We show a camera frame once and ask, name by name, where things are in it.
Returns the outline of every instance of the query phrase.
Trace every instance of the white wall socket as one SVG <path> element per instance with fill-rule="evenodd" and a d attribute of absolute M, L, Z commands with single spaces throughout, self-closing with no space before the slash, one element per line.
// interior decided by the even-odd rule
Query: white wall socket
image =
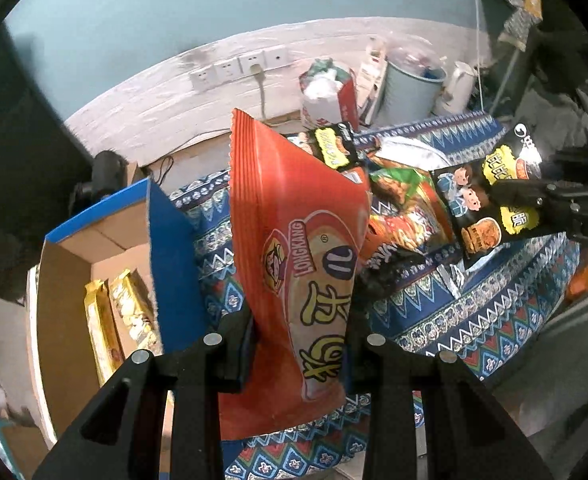
<path fill-rule="evenodd" d="M 267 70 L 289 65 L 289 52 L 285 45 L 271 46 L 263 50 Z"/>
<path fill-rule="evenodd" d="M 234 79 L 243 77 L 243 72 L 241 71 L 241 64 L 238 61 L 237 57 L 232 57 L 232 59 L 226 59 L 224 61 L 215 62 L 214 69 L 216 70 L 216 77 L 218 77 L 218 80 L 221 83 L 233 81 Z"/>
<path fill-rule="evenodd" d="M 244 76 L 251 75 L 252 65 L 260 65 L 263 70 L 267 68 L 265 55 L 262 50 L 254 50 L 253 52 L 242 54 L 238 56 L 238 59 L 241 62 L 241 69 L 243 70 Z"/>
<path fill-rule="evenodd" d="M 189 72 L 189 80 L 194 90 L 202 92 L 214 88 L 218 84 L 216 71 L 212 65 L 207 65 Z"/>

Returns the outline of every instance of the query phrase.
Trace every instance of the blue patterned fabric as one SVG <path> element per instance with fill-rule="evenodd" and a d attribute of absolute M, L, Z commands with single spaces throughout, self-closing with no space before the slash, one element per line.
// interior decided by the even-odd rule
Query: blue patterned fabric
<path fill-rule="evenodd" d="M 355 145 L 364 153 L 377 137 L 406 136 L 446 153 L 456 164 L 490 153 L 505 130 L 481 112 L 436 118 L 364 132 Z M 200 288 L 213 327 L 243 304 L 235 279 L 229 216 L 229 170 L 219 171 L 172 193 L 197 231 L 195 252 Z M 375 201 L 373 212 L 393 207 Z M 433 269 L 459 258 L 457 246 L 430 254 L 422 266 L 405 269 L 401 290 L 373 304 L 373 330 L 413 352 L 432 355 L 452 349 L 482 380 L 506 363 L 545 322 L 578 262 L 577 244 L 552 235 L 503 249 L 466 284 L 457 300 Z M 248 440 L 226 469 L 227 480 L 292 478 L 349 460 L 367 445 L 369 396 L 352 396 L 324 417 Z M 419 396 L 415 422 L 423 424 Z"/>

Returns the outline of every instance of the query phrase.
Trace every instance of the white kettle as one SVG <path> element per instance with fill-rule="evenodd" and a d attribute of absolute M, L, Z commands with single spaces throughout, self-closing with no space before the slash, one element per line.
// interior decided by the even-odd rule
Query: white kettle
<path fill-rule="evenodd" d="M 445 114 L 459 114 L 463 112 L 474 90 L 476 74 L 467 63 L 456 61 L 454 73 L 449 80 L 445 91 L 441 95 L 442 111 Z"/>

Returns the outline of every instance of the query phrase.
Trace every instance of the orange-red snack package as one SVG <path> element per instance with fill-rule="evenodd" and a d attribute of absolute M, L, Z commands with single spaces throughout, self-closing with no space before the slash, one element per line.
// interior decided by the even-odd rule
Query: orange-red snack package
<path fill-rule="evenodd" d="M 234 263 L 259 339 L 243 392 L 219 396 L 224 440 L 284 430 L 344 403 L 339 372 L 369 197 L 234 110 L 230 207 Z"/>

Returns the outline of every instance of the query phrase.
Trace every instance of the trash can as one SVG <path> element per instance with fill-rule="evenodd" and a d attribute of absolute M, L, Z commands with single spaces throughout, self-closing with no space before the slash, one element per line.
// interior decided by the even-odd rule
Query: trash can
<path fill-rule="evenodd" d="M 375 120 L 376 126 L 392 126 L 426 119 L 446 77 L 442 68 L 433 69 L 431 73 L 433 78 L 413 75 L 389 62 L 383 103 Z"/>

